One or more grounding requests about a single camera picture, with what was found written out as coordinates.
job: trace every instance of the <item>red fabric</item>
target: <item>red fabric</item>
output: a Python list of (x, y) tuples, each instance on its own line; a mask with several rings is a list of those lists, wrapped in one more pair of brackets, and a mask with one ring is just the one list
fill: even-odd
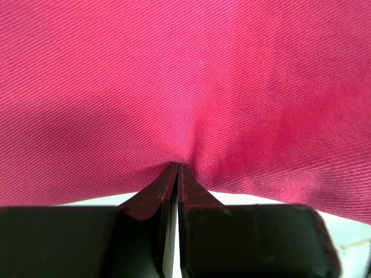
[(371, 223), (370, 0), (0, 2), (0, 204), (214, 191)]

